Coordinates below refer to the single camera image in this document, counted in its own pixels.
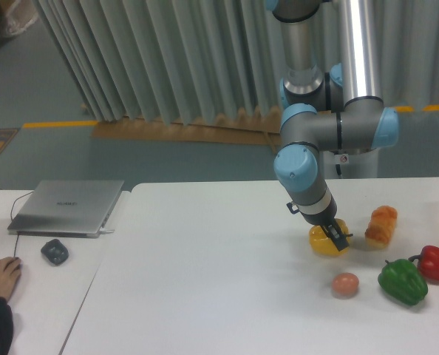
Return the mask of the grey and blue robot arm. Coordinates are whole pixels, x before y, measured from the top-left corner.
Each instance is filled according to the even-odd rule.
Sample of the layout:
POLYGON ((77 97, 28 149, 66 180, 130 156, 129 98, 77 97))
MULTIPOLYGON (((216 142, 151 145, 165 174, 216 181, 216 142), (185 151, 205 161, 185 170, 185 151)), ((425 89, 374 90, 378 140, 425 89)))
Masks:
POLYGON ((289 210, 321 228, 338 251, 348 233, 336 220, 337 206, 319 168, 323 151, 356 153, 394 146, 397 112, 383 103, 373 3, 338 1, 341 62, 322 72, 311 34, 320 1, 267 1, 279 21, 287 76, 280 96, 282 148, 273 168, 290 195, 289 210))

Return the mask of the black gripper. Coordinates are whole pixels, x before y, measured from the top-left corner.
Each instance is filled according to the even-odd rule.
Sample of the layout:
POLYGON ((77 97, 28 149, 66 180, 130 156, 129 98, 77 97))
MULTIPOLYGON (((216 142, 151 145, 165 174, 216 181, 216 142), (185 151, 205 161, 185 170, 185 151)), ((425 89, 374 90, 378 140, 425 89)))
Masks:
POLYGON ((343 251, 349 247, 347 235, 342 231, 335 219, 337 212, 335 201, 331 201, 326 208, 319 207, 318 212, 307 212, 306 206, 299 207, 292 202, 289 202, 287 207, 291 214, 300 213, 309 224, 324 226, 326 228, 327 237, 331 239, 338 251, 343 251))

